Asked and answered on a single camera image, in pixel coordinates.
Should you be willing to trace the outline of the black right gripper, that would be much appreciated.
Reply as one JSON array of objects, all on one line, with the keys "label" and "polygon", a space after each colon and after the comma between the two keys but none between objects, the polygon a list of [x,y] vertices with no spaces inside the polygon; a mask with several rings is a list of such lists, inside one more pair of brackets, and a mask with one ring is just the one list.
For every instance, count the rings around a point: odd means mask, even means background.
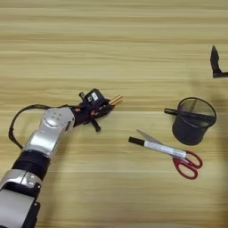
[{"label": "black right gripper", "polygon": [[210,56],[210,63],[213,70],[213,78],[228,78],[228,72],[222,72],[219,68],[219,55],[218,51],[216,50],[216,47],[213,45],[211,50],[211,56]]}]

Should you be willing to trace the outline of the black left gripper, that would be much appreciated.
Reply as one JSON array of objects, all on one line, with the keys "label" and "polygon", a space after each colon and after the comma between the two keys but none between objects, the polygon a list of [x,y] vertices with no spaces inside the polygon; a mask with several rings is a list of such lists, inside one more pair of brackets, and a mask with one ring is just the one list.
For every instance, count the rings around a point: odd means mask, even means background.
[{"label": "black left gripper", "polygon": [[110,100],[102,101],[101,92],[89,92],[79,94],[82,102],[73,107],[71,110],[75,116],[74,126],[91,123],[96,132],[101,130],[101,127],[95,120],[95,117],[100,118],[109,114],[113,110]]}]

